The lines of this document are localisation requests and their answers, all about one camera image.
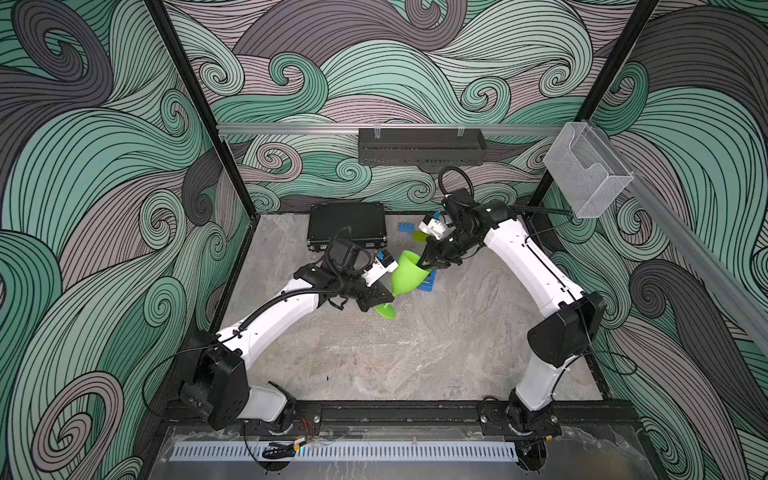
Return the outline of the green plastic wine glass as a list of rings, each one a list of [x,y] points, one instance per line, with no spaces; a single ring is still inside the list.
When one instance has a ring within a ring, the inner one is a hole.
[[[394,297],[404,295],[416,290],[421,282],[431,272],[420,268],[417,263],[419,256],[409,250],[401,253],[397,261],[398,268],[393,273],[385,274],[380,281],[392,292]],[[396,311],[392,302],[373,307],[377,313],[387,319],[393,319]]]

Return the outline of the clear bubble wrap sheet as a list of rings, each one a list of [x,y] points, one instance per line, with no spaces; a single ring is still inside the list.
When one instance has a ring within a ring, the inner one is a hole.
[[[424,333],[403,317],[317,313],[280,337],[289,385],[303,398],[396,399],[420,365]]]

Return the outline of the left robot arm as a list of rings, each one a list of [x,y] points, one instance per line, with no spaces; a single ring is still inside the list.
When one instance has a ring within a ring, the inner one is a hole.
[[[361,311],[390,303],[393,294],[381,278],[395,272],[396,261],[379,261],[361,274],[335,274],[328,266],[306,264],[272,299],[250,316],[215,334],[197,335],[187,354],[180,398],[212,429],[237,420],[261,421],[285,431],[293,421],[296,399],[285,389],[252,385],[247,376],[259,356],[298,320],[331,298],[353,299]]]

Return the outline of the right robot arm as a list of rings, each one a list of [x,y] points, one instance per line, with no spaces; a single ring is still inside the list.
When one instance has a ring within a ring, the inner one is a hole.
[[[427,215],[418,229],[427,235],[418,265],[425,270],[463,262],[472,248],[495,253],[526,288],[543,320],[527,333],[531,350],[522,379],[507,407],[511,429],[544,435],[555,425],[551,405],[568,368],[584,356],[606,310],[603,297],[563,273],[533,240],[518,213],[500,201],[486,204],[444,198],[448,219]]]

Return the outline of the black carrying case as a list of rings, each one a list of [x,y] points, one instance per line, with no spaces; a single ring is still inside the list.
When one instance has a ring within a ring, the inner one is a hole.
[[[367,249],[387,245],[384,205],[375,203],[326,203],[309,211],[306,244],[310,251],[324,250],[339,233]]]

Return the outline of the black wall-mounted tray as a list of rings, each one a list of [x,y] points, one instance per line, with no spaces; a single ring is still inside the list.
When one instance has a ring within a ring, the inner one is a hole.
[[[448,129],[372,129],[358,133],[358,160],[365,166],[416,166],[437,171],[446,166],[477,166],[484,161],[487,142],[479,129],[457,135]]]

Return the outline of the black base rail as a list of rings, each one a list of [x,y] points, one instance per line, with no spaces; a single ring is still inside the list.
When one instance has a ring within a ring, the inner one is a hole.
[[[285,420],[227,420],[226,427],[244,423],[248,432],[305,433],[351,427],[442,427],[478,426],[485,432],[510,434],[523,423],[554,425],[632,424],[639,415],[629,401],[554,401],[544,409],[527,413],[518,401],[497,400],[298,400],[289,406]]]

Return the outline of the clear acrylic wall bin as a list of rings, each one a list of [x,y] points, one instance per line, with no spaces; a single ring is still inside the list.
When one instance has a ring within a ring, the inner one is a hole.
[[[575,217],[600,217],[634,179],[603,130],[590,122],[565,124],[544,165]]]

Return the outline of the aluminium back rail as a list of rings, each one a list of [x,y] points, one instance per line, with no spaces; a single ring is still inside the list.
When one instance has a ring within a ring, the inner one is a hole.
[[[356,135],[361,129],[372,129],[379,134],[385,129],[393,130],[440,130],[448,129],[457,135],[468,129],[479,129],[489,136],[539,137],[556,136],[563,128],[560,125],[521,124],[407,124],[407,123],[219,123],[220,135]]]

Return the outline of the aluminium rail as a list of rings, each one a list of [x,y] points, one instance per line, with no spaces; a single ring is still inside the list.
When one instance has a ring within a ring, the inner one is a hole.
[[[448,129],[457,135],[468,129],[479,129],[489,136],[539,137],[556,136],[563,128],[560,125],[521,124],[407,124],[407,123],[219,123],[220,135],[356,135],[361,129],[372,129],[379,134],[385,129],[393,130],[440,130]]]
[[[627,187],[660,227],[687,265],[704,282],[735,323],[762,351],[767,350],[767,308],[750,294],[696,235],[693,197],[672,163],[651,142],[632,133],[598,138],[633,174]]]

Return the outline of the aluminium right side rail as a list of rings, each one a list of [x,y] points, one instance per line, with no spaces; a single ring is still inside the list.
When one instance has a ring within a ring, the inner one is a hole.
[[[672,163],[651,142],[632,133],[598,138],[633,174],[627,187],[660,227],[687,265],[704,282],[735,323],[762,351],[767,350],[767,308],[750,294],[696,235],[693,197]]]

